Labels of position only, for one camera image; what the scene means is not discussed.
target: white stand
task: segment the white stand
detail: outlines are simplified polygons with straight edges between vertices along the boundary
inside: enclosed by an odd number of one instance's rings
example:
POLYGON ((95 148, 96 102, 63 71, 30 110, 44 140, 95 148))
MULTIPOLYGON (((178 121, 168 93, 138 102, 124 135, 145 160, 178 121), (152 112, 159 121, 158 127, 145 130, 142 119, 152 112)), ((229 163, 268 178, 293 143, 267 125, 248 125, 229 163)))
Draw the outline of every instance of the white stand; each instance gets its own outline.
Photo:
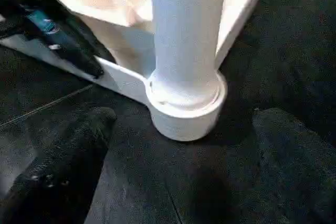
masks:
POLYGON ((147 95, 156 128, 192 141, 216 122, 226 96, 215 69, 223 0, 152 0, 156 69, 147 95))
POLYGON ((38 40, 17 35, 1 44, 143 103, 171 139, 193 141, 209 132, 227 93, 217 70, 258 0, 61 1, 116 57, 118 65, 97 58, 101 79, 60 60, 38 40))

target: white pole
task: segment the white pole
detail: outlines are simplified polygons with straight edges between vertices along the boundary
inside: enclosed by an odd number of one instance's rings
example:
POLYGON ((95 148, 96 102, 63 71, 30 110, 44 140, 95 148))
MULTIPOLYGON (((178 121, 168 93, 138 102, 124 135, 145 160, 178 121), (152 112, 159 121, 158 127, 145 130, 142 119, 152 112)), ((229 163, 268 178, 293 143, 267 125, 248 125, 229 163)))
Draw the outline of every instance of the white pole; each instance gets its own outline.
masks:
POLYGON ((152 2, 156 69, 150 77, 148 96, 153 105, 153 121, 160 132, 172 139, 194 140, 206 134, 212 125, 196 125, 187 120, 188 128, 205 128, 196 136, 189 132, 195 129, 183 129, 180 119, 203 117, 206 108, 218 102, 223 94, 223 100, 218 103, 220 107, 226 94, 225 83, 214 66, 223 0, 152 2), (162 113, 159 117, 164 117, 164 121, 158 121, 158 113, 162 113))

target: black object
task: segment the black object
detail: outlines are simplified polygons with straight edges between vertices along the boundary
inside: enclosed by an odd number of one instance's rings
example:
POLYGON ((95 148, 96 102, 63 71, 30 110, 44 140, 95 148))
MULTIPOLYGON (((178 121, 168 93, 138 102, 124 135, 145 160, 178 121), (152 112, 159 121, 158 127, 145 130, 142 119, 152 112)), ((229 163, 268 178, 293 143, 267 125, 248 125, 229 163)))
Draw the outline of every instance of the black object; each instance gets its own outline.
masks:
POLYGON ((104 74, 95 56, 116 62, 90 28, 57 0, 0 0, 0 39, 24 34, 38 38, 60 58, 98 78, 104 74))
POLYGON ((280 109, 256 113, 262 199, 279 223, 336 223, 336 149, 280 109))
POLYGON ((2 202, 0 223, 83 223, 115 120, 112 109, 96 108, 70 123, 16 178, 2 202))

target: pole base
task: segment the pole base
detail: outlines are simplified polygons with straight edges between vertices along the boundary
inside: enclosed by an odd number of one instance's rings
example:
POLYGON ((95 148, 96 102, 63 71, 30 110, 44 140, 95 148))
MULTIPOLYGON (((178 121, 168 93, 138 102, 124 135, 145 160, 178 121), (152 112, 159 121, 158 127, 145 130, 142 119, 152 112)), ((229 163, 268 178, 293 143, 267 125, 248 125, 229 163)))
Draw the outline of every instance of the pole base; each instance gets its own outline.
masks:
POLYGON ((148 108, 157 130, 164 136, 181 142, 202 138, 217 122, 220 109, 226 99, 227 83, 221 74, 217 74, 219 93, 207 106, 197 110, 183 110, 169 103, 160 103, 152 93, 150 82, 146 85, 148 108))

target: black carpet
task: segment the black carpet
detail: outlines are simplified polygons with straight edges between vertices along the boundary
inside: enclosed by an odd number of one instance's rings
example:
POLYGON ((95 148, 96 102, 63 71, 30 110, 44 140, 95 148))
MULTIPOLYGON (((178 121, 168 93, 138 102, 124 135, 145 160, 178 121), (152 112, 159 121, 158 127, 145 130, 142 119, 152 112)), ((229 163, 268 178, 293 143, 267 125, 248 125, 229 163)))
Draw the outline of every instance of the black carpet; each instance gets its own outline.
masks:
MULTIPOLYGON (((336 0, 260 0, 220 68, 229 91, 219 121, 189 144, 160 135, 145 106, 1 48, 0 198, 70 121, 105 106, 118 119, 87 224, 302 223, 275 196, 260 197, 253 115, 280 108, 336 146, 335 19, 336 0)), ((330 223, 313 212, 311 223, 330 223)))

